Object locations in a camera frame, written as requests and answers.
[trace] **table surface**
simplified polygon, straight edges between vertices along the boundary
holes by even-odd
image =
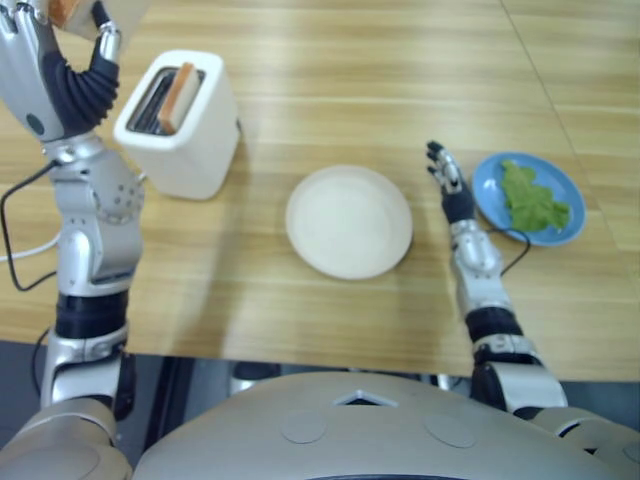
[[[147,184],[145,253],[131,292],[129,349],[469,374],[448,231],[424,173],[437,139],[468,174],[493,152],[547,158],[581,189],[584,233],[534,248],[505,277],[519,320],[563,379],[640,379],[640,97],[637,0],[156,0],[122,58],[113,119],[162,51],[226,61],[244,124],[209,201]],[[74,64],[91,46],[63,38]],[[2,189],[42,165],[0,111]],[[414,243],[393,271],[330,279],[291,248],[295,185],[334,164],[386,175],[408,199]],[[59,228],[52,190],[11,199],[16,249]],[[496,237],[506,259],[522,244]],[[55,252],[18,263],[27,281]],[[0,275],[0,338],[33,342],[54,319],[54,281],[30,293]]]

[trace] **bread slice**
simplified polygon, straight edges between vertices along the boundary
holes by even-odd
[[[200,88],[200,78],[193,63],[184,63],[177,71],[160,111],[158,121],[169,135],[182,125]]]

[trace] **lettuce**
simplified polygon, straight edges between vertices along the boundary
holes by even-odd
[[[511,228],[525,232],[544,230],[549,225],[562,230],[569,223],[569,205],[553,200],[550,188],[534,185],[536,172],[519,167],[511,160],[502,162],[502,188],[507,196],[506,206],[511,213]]]

